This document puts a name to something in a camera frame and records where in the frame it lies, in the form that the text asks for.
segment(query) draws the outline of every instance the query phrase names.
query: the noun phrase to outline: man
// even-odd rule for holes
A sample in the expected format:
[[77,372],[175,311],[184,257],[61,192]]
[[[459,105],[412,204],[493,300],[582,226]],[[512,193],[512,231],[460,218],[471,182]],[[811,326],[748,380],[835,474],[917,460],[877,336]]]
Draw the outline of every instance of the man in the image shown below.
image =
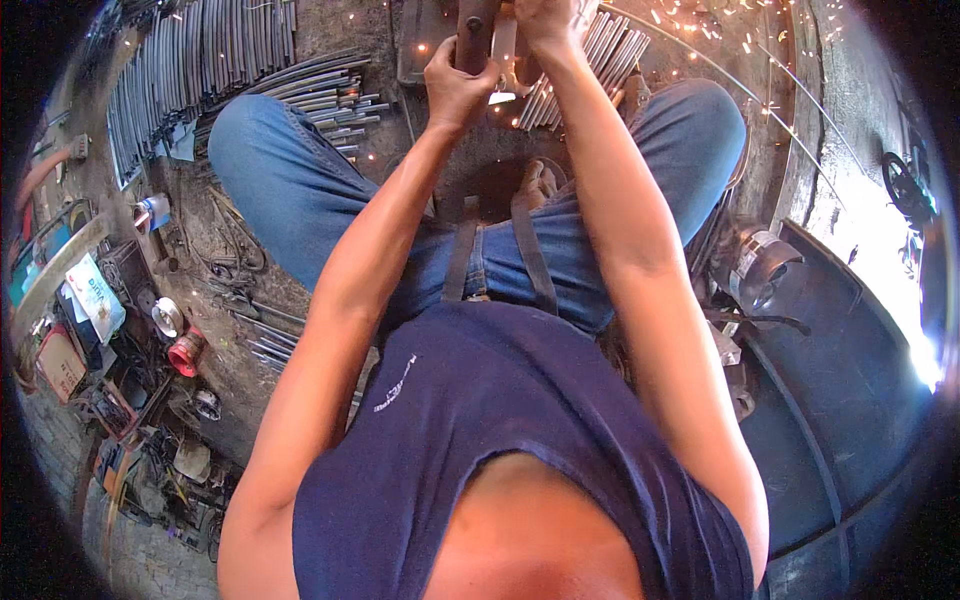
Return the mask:
[[[454,38],[424,73],[429,124],[379,189],[295,109],[254,96],[220,115],[210,156],[227,192],[276,261],[315,282],[224,523],[225,598],[745,598],[758,585],[763,486],[683,255],[743,123],[719,86],[691,81],[628,129],[581,48],[588,4],[516,0],[575,175],[530,215],[560,318],[530,306],[510,222],[478,228],[468,254],[460,298],[494,301],[440,302],[455,234],[421,216],[496,80],[492,64],[455,70]],[[614,310],[639,400],[589,337]],[[383,359],[345,434],[378,328]]]

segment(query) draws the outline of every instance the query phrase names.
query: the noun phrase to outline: wheel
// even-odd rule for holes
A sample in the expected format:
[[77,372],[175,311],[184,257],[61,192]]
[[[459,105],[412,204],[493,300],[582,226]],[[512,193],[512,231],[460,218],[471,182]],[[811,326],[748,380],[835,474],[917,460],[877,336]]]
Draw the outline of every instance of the wheel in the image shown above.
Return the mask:
[[883,169],[883,183],[887,186],[887,194],[890,195],[890,199],[897,205],[897,208],[899,208],[901,203],[905,202],[908,198],[907,194],[910,190],[907,189],[907,187],[909,184],[904,184],[903,179],[913,179],[910,175],[910,170],[907,168],[906,163],[903,162],[903,159],[892,152],[883,154],[883,158],[880,159],[880,165]]
[[883,183],[894,206],[903,215],[910,228],[920,231],[933,214],[930,201],[910,174],[906,163],[892,152],[880,160]]

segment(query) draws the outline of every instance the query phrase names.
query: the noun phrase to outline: bundle of steel rods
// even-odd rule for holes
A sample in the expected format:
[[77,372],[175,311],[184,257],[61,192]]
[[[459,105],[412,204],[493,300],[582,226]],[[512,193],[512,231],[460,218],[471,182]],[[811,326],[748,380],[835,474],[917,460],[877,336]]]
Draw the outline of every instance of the bundle of steel rods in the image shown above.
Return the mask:
[[126,186],[178,124],[219,108],[239,90],[297,61],[293,0],[196,0],[164,16],[110,93],[114,171]]
[[297,342],[300,341],[300,336],[277,329],[237,312],[231,312],[230,314],[244,323],[253,325],[260,335],[256,340],[247,340],[250,354],[270,369],[276,372],[283,371],[297,346]]
[[[611,18],[608,12],[599,12],[590,22],[584,42],[590,68],[611,100],[622,89],[650,43],[648,35],[630,29],[629,25],[626,17]],[[527,104],[516,126],[525,131],[547,126],[554,131],[560,124],[560,106],[553,85],[544,75],[527,95]]]
[[[362,70],[370,57],[356,48],[304,60],[263,78],[245,94],[263,94],[306,112],[310,121],[341,154],[359,152],[357,141],[367,132],[364,126],[380,120],[379,113],[390,108],[379,104],[379,94],[363,93]],[[199,160],[206,160],[206,141],[213,126],[204,118],[194,132]]]

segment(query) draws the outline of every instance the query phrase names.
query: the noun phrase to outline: left hand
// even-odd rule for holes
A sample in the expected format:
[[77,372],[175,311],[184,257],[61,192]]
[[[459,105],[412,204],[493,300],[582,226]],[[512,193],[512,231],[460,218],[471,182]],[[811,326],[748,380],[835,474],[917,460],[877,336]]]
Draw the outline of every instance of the left hand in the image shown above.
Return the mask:
[[433,59],[423,69],[423,79],[430,104],[427,127],[440,128],[459,137],[483,112],[499,70],[492,60],[487,60],[487,67],[479,75],[453,68],[456,41],[456,36],[450,36],[437,47]]

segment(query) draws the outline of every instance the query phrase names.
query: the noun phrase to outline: right hand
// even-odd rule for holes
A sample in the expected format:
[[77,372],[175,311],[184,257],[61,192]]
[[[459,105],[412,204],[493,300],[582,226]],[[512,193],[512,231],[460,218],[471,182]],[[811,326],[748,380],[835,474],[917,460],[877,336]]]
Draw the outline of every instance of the right hand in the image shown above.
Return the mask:
[[580,49],[600,0],[516,0],[516,22],[538,56]]

